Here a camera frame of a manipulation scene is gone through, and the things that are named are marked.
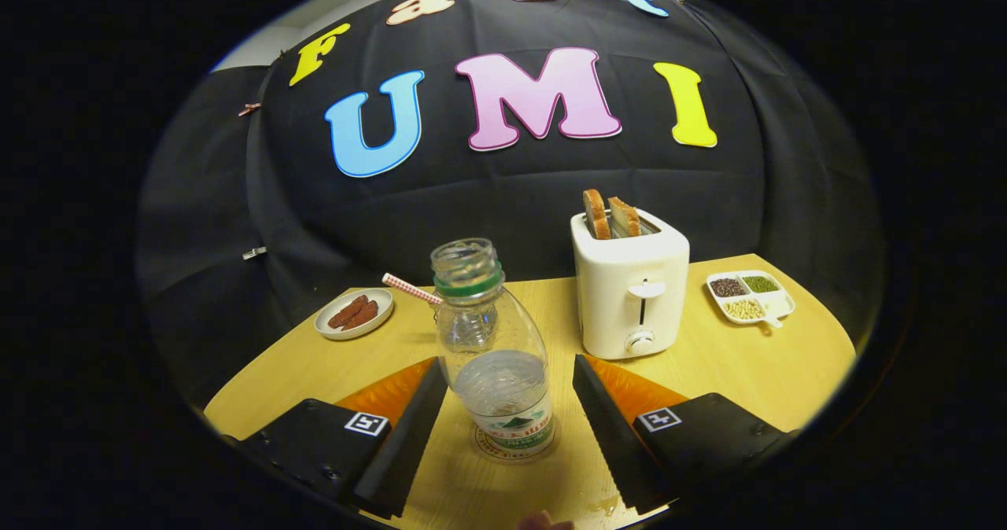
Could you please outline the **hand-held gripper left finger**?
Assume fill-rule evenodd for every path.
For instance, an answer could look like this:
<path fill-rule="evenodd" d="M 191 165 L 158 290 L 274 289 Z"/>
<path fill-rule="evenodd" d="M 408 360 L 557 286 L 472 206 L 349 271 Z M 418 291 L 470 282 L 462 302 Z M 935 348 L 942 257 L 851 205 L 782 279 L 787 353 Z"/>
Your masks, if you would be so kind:
<path fill-rule="evenodd" d="M 242 454 L 330 504 L 403 515 L 447 383 L 431 357 L 334 403 L 306 398 L 240 438 Z"/>

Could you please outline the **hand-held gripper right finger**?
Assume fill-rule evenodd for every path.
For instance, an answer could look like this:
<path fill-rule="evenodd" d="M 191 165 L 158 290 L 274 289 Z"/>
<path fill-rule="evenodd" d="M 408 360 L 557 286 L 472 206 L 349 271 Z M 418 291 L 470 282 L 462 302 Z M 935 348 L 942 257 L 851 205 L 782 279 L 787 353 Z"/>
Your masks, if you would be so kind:
<path fill-rule="evenodd" d="M 719 491 L 799 435 L 716 392 L 689 398 L 593 355 L 573 387 L 623 502 L 640 514 Z"/>

